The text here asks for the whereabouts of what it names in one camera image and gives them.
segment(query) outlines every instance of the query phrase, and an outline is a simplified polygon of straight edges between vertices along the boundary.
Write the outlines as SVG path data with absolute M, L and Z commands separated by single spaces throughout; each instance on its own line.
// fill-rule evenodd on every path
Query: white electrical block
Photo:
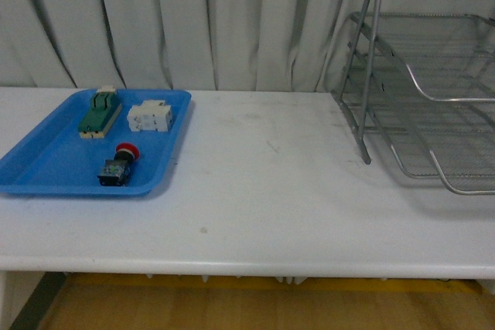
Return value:
M 132 106 L 127 121 L 131 131 L 169 131 L 172 108 L 164 100 L 145 100 L 141 106 Z

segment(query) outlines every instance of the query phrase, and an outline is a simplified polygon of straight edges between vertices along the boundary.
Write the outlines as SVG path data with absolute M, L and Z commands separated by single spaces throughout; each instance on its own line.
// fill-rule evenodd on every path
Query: tray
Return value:
M 0 192 L 17 195 L 143 196 L 162 180 L 183 124 L 191 95 L 182 90 L 118 90 L 122 112 L 102 139 L 83 139 L 77 124 L 96 90 L 67 98 L 0 160 Z M 132 132 L 127 113 L 144 100 L 165 100 L 172 106 L 168 132 Z M 97 175 L 115 147 L 131 142 L 141 152 L 129 183 L 103 187 Z
M 368 14 L 369 5 L 350 16 L 356 32 L 333 91 L 364 162 L 364 133 L 378 132 L 409 177 L 495 195 L 495 21 L 381 13 L 381 0 Z

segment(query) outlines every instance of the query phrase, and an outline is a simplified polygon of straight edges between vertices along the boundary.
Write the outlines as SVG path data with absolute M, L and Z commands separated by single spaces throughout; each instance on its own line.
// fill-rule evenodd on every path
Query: tabletop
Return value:
M 71 89 L 0 88 L 0 156 Z M 162 182 L 0 195 L 0 270 L 495 278 L 495 198 L 365 165 L 330 94 L 193 91 Z

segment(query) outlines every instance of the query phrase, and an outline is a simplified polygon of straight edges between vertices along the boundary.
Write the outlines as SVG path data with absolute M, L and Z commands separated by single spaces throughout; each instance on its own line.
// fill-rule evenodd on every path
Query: wooden floor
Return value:
M 67 329 L 495 329 L 474 281 L 73 274 L 41 324 Z

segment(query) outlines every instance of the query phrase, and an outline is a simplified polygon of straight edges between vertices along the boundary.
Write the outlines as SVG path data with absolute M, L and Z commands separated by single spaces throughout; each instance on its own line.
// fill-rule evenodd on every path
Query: white curtain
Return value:
M 326 91 L 362 0 L 0 0 L 0 85 Z M 495 0 L 385 0 L 477 12 Z

